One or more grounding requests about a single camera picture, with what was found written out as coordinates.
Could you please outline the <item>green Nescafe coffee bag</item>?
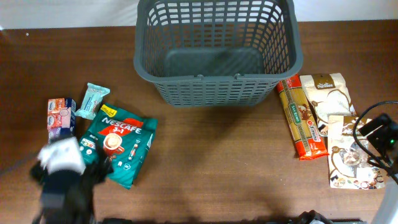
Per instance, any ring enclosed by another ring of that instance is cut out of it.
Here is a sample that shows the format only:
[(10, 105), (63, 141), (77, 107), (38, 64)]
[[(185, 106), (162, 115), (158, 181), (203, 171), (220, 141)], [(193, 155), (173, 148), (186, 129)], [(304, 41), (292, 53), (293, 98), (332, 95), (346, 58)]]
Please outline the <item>green Nescafe coffee bag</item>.
[(158, 121), (141, 118), (110, 104), (103, 104), (79, 145), (86, 164), (99, 161), (99, 149), (109, 157), (113, 172), (108, 178), (130, 189), (155, 138)]

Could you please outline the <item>Kleenex tissue pack box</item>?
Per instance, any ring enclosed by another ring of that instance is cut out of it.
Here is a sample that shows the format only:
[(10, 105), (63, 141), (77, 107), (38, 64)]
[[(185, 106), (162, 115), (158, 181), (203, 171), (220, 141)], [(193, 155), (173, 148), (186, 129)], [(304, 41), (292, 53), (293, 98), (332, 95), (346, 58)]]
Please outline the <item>Kleenex tissue pack box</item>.
[(47, 131), (49, 142), (60, 136), (75, 135), (76, 103), (72, 98), (54, 98), (48, 100)]

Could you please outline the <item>light teal snack wrapper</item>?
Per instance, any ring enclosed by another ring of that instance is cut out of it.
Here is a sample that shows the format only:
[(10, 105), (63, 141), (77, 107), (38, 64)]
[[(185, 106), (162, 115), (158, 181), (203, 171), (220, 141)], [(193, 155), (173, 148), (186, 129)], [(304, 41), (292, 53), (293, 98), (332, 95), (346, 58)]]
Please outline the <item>light teal snack wrapper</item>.
[(99, 105), (103, 98), (110, 93), (110, 89), (87, 83), (87, 90), (84, 95), (81, 107), (76, 111), (75, 115), (93, 120), (97, 114)]

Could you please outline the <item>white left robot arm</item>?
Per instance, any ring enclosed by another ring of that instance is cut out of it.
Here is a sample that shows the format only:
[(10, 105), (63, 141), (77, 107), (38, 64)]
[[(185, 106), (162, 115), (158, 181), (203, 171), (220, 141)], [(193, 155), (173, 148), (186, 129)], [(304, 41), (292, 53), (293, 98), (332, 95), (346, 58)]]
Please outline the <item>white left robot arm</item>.
[(95, 185), (113, 172), (105, 151), (86, 165), (76, 137), (51, 140), (37, 156), (30, 176), (42, 186), (40, 213), (33, 223), (96, 223), (93, 203)]

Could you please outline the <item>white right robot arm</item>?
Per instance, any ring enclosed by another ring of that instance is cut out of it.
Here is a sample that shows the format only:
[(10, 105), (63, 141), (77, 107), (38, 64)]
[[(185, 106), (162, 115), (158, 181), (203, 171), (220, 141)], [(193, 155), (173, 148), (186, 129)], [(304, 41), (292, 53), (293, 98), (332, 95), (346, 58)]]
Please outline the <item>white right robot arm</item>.
[(397, 224), (397, 123), (383, 113), (359, 129), (379, 153), (374, 165), (382, 167), (390, 179), (385, 183), (385, 194), (372, 222)]

